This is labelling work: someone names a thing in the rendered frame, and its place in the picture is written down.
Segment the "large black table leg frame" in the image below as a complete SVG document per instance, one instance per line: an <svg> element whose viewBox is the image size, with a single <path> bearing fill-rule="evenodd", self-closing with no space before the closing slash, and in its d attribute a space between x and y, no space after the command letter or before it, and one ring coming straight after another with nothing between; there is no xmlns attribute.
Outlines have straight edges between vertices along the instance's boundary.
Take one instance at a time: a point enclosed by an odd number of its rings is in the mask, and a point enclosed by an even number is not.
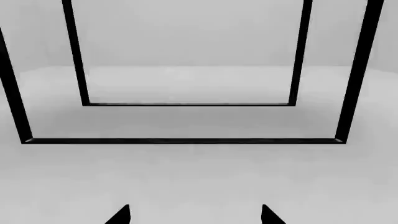
<svg viewBox="0 0 398 224"><path fill-rule="evenodd" d="M0 28L0 80L22 144L346 144L385 0L366 0L345 97L333 138L35 138Z"/></svg>

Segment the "small black table leg frame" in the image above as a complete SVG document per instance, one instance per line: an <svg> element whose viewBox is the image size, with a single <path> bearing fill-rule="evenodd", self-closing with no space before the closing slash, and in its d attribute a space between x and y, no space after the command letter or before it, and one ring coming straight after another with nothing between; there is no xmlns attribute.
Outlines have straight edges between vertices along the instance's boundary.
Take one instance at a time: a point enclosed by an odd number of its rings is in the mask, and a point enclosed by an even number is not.
<svg viewBox="0 0 398 224"><path fill-rule="evenodd" d="M73 13L72 0L61 0L82 106L296 106L313 0L303 0L289 100L286 103L92 103Z"/></svg>

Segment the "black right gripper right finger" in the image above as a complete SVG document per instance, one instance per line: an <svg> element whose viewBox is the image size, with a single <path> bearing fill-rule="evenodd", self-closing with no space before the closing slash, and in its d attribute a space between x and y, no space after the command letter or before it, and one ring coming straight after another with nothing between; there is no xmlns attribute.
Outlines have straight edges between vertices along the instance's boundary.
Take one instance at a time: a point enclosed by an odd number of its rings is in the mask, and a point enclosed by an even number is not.
<svg viewBox="0 0 398 224"><path fill-rule="evenodd" d="M262 224L286 224L267 205L262 205L261 222Z"/></svg>

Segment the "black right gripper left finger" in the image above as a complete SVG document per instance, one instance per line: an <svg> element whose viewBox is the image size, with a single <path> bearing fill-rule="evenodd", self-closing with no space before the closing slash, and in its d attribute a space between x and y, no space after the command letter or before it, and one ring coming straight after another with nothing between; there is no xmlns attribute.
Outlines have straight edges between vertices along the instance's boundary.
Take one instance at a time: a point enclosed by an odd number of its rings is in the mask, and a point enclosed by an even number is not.
<svg viewBox="0 0 398 224"><path fill-rule="evenodd" d="M105 224L130 224L131 211L130 206L123 206L116 214L114 214Z"/></svg>

